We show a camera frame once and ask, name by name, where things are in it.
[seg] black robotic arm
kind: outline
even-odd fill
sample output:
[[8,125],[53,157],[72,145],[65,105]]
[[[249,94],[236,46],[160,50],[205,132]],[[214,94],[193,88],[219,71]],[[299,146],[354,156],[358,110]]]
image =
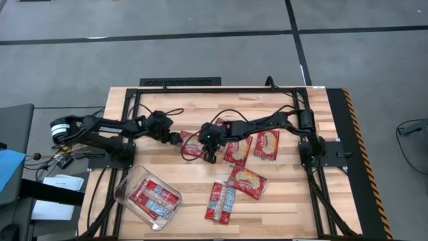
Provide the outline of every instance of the black robotic arm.
[[[298,128],[288,120],[292,114],[298,116]],[[225,121],[221,126],[205,123],[201,127],[198,141],[204,145],[203,149],[206,151],[204,160],[215,163],[215,152],[220,147],[224,147],[226,143],[238,142],[248,138],[251,134],[278,128],[306,137],[310,143],[311,156],[325,155],[324,139],[316,133],[314,113],[310,109],[275,112],[273,115],[251,121]]]
[[[136,139],[148,136],[162,143],[176,145],[183,142],[179,133],[170,131],[173,121],[162,111],[153,111],[148,118],[109,120],[91,115],[65,116],[51,122],[51,135],[57,145],[81,143],[105,150],[112,156],[126,154],[127,144],[121,137]],[[102,137],[98,132],[116,133],[119,136]]]

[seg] gray floor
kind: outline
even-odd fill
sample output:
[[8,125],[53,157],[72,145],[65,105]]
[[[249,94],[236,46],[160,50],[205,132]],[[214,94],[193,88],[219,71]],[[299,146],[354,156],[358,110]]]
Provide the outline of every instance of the gray floor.
[[[299,29],[428,24],[424,0],[292,4]],[[290,29],[284,1],[9,0],[0,13],[0,40],[255,29]],[[426,239],[428,177],[405,163],[395,127],[428,116],[428,32],[303,35],[302,44],[313,85],[350,91],[394,238]],[[139,78],[221,76],[224,85],[255,85],[267,75],[280,85],[303,85],[292,36],[0,46],[0,106],[104,105],[110,86],[136,86]],[[94,111],[36,110],[29,153],[50,152],[55,117]],[[420,135],[402,142],[428,172]],[[66,173],[85,166],[76,161]]]

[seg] red snack wrapper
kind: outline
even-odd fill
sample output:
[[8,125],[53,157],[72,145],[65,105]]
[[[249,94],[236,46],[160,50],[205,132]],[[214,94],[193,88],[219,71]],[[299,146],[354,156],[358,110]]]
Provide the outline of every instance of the red snack wrapper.
[[267,181],[266,178],[242,166],[235,165],[227,180],[227,185],[241,190],[255,199],[260,199]]
[[170,191],[166,190],[165,188],[162,188],[158,184],[156,184],[154,181],[149,180],[146,184],[146,189],[153,191],[157,196],[159,196],[161,199],[169,202],[170,204],[176,204],[179,200],[179,197],[171,193]]
[[[185,131],[181,131],[180,132],[180,137],[183,140],[183,145],[185,144],[186,140],[191,135],[192,135],[192,133],[188,133],[188,132],[185,132]],[[187,142],[187,144],[183,147],[184,148],[183,154],[191,155],[191,156],[194,156],[194,157],[199,157],[199,156],[201,156],[201,153],[203,152],[202,147],[203,147],[202,144],[200,144],[198,142],[198,136],[194,135],[192,137],[192,139],[190,139]]]
[[228,224],[232,205],[235,201],[235,192],[236,189],[215,182],[211,191],[211,197],[209,198],[205,218],[214,220],[220,224]]
[[176,204],[179,200],[170,191],[147,179],[140,184],[138,189],[129,198],[153,220],[156,220],[158,217],[168,219],[171,215],[171,210],[162,204],[165,204],[165,202]]
[[248,137],[236,143],[229,143],[224,160],[245,167],[252,141],[253,137]]
[[141,191],[138,191],[139,190],[131,194],[129,199],[131,199],[139,208],[146,212],[146,214],[148,214],[153,220],[158,219],[159,215],[150,210],[150,208],[146,207],[146,204],[149,202],[150,198],[144,195]]
[[262,159],[276,160],[278,153],[278,143],[280,140],[279,131],[265,131],[257,136],[254,155]]

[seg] black mount bracket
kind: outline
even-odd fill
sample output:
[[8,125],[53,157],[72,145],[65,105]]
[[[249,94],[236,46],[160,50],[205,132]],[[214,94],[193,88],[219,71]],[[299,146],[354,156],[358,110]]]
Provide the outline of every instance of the black mount bracket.
[[311,167],[346,167],[346,158],[351,157],[352,153],[344,153],[340,141],[326,141],[326,156],[328,158],[313,158],[309,152],[310,144],[307,141],[299,143],[300,161],[302,166]]
[[124,144],[126,147],[123,152],[117,156],[111,156],[105,150],[95,147],[84,147],[79,149],[75,154],[75,159],[86,157],[88,161],[88,169],[103,169],[103,168],[116,168],[126,169],[131,168],[134,164],[135,157],[135,144]]

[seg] wooden tabletop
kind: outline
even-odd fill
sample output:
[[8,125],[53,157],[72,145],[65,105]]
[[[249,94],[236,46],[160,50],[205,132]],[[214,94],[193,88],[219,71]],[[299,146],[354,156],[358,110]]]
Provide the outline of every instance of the wooden tabletop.
[[[307,90],[311,109],[315,113],[318,134],[327,141],[336,139],[336,128],[326,90],[312,87],[308,87]],[[110,89],[104,118],[120,120],[125,92],[125,87]],[[234,108],[251,120],[267,116],[285,104],[293,105],[293,100],[282,93],[192,93],[143,94],[140,103],[151,110],[168,111],[184,108],[183,114],[171,116],[174,120],[172,131],[196,132],[203,123],[211,121],[225,108]],[[148,116],[147,110],[140,107],[138,115],[142,114]],[[234,112],[224,112],[220,117],[228,120],[239,119]],[[291,121],[294,125],[297,124],[295,117],[292,117]],[[285,130],[279,131],[280,142],[275,163],[254,157],[255,139],[252,142],[246,167],[253,171],[257,170],[258,174],[266,177],[267,187],[260,200],[237,191],[230,223],[227,226],[204,219],[213,182],[216,177],[225,175],[227,171],[228,162],[223,161],[222,155],[217,156],[217,163],[214,165],[202,159],[188,162],[181,159],[172,145],[164,145],[147,137],[135,140],[137,153],[134,165],[143,165],[179,191],[183,202],[170,224],[160,232],[152,231],[137,216],[124,209],[119,239],[317,237],[308,180],[300,165],[299,137]],[[361,233],[348,177],[336,167],[327,167],[324,171],[332,205],[355,232]],[[79,219],[80,233],[86,230],[89,203],[100,173],[101,171],[95,170],[89,176]],[[90,223],[104,207],[109,178],[110,170],[107,170],[94,198]],[[321,203],[320,209],[324,232],[327,234],[328,223]],[[110,212],[107,234],[113,231],[115,215],[116,204]]]

